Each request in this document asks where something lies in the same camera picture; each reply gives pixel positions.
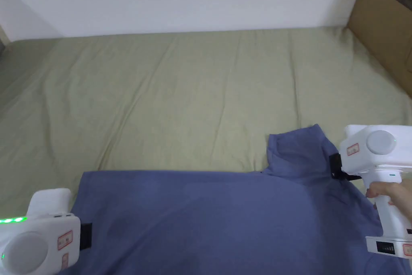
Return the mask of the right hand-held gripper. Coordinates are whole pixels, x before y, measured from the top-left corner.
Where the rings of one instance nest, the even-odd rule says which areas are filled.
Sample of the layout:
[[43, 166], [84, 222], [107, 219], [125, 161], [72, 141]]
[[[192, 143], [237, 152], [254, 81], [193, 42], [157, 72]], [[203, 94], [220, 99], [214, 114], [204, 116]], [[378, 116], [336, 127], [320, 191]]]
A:
[[[333, 179], [372, 182], [402, 181], [412, 168], [412, 128], [402, 125], [348, 125], [338, 152], [330, 155]], [[383, 235], [367, 236], [372, 253], [411, 259], [412, 227], [387, 196], [375, 199]]]

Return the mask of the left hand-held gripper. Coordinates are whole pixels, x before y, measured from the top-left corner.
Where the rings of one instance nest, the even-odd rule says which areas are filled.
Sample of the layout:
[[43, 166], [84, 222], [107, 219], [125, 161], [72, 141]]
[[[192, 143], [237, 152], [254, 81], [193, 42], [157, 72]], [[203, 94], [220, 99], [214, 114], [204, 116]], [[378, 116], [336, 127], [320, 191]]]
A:
[[33, 194], [24, 216], [0, 220], [2, 275], [56, 275], [92, 244], [92, 224], [69, 210], [67, 188]]

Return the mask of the person's right hand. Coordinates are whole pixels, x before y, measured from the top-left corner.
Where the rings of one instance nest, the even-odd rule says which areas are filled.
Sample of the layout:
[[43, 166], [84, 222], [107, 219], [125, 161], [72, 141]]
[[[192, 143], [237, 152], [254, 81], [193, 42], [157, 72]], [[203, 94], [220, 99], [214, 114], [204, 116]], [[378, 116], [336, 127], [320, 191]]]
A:
[[372, 182], [366, 190], [367, 198], [377, 198], [378, 196], [390, 197], [391, 203], [399, 211], [412, 221], [412, 180], [405, 178], [401, 183], [396, 182]]

